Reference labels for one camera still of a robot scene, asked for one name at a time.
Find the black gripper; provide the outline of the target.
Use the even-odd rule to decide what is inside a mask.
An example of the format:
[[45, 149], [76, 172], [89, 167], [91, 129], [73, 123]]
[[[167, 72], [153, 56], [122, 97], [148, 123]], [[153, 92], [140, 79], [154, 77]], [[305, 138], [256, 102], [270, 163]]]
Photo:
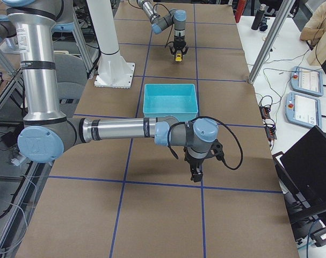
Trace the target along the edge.
[[174, 36], [173, 40], [173, 48], [172, 48], [172, 55], [174, 56], [174, 60], [177, 60], [176, 57], [176, 50], [181, 50], [180, 52], [180, 60], [183, 60], [185, 54], [185, 37], [184, 36]]
[[191, 181], [197, 183], [202, 181], [202, 170], [200, 169], [206, 153], [198, 153], [191, 147], [184, 148], [184, 160], [190, 165]]

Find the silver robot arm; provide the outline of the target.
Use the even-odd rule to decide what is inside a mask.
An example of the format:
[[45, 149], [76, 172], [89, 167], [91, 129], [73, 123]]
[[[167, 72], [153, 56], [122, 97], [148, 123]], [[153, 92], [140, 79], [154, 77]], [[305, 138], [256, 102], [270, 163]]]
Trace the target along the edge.
[[185, 28], [186, 28], [186, 11], [181, 9], [168, 9], [165, 16], [157, 13], [151, 1], [136, 1], [138, 7], [143, 10], [151, 23], [151, 29], [155, 34], [162, 33], [170, 26], [174, 28], [174, 36], [172, 42], [167, 42], [170, 53], [174, 56], [176, 62], [182, 62], [183, 56], [187, 53], [189, 47], [185, 41]]
[[69, 119], [61, 111], [52, 30], [72, 21], [72, 1], [6, 1], [20, 49], [28, 113], [18, 136], [20, 152], [37, 163], [58, 159], [73, 146], [104, 139], [153, 138], [158, 145], [182, 146], [191, 180], [202, 180], [205, 159], [223, 158], [218, 124], [211, 117], [179, 122], [175, 117], [113, 120]]

